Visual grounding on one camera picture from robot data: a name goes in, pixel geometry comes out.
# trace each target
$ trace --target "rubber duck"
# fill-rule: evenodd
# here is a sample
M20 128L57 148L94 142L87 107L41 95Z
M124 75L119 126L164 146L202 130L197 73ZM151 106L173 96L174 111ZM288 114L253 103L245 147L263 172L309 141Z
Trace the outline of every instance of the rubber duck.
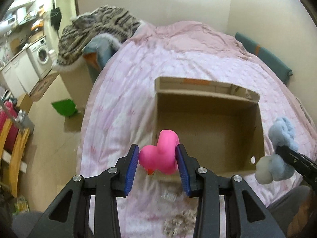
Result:
M180 140L177 134L171 130L163 130L159 134L157 146L148 145L139 153L140 165L149 175L155 170L171 175L178 169L175 160L175 148Z

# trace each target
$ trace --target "pink blanket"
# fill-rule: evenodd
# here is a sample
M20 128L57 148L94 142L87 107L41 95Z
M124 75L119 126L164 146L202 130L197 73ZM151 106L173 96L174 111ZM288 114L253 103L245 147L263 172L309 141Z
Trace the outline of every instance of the pink blanket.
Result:
M317 134L294 95L276 75L235 38L205 24L185 21L166 27L145 26L107 63L93 87L83 121L78 151L80 174L98 175L125 156L132 143L140 148L151 143L154 80L159 76L234 83L258 92L266 154L273 153L267 131L278 116L285 115L295 126L299 152L316 159ZM254 175L246 180L269 205L298 185L301 177L296 173L289 180L269 185L257 184ZM166 237L166 218L190 208L184 200L167 205L161 196L168 186L138 168L130 195L118 199L122 237Z

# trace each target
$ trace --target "metal bolt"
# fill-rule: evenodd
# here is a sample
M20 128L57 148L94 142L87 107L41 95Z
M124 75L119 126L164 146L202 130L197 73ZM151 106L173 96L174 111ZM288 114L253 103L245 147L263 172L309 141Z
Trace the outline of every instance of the metal bolt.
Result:
M73 177L73 181L80 181L81 180L81 176L74 176Z
M109 170L108 170L108 172L109 172L110 174L115 174L117 171L118 171L118 169L115 168L115 167L111 167L111 168L109 168Z
M235 181L242 181L242 177L241 176L234 176L233 179Z
M207 172L207 169L205 167L198 168L198 172L201 174L205 174Z

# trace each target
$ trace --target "brown rug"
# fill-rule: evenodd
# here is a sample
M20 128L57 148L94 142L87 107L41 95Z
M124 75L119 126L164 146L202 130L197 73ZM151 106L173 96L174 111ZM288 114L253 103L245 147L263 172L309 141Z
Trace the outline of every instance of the brown rug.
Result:
M31 100L33 102L39 101L44 96L45 92L49 89L49 87L58 75L58 72L49 74L43 80L38 82L30 94Z

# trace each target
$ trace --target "green dustpan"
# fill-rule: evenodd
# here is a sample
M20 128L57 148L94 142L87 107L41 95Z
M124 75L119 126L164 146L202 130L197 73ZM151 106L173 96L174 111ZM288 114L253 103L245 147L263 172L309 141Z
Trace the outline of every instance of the green dustpan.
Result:
M78 112L75 103L71 99L53 102L52 106L62 116L70 117Z

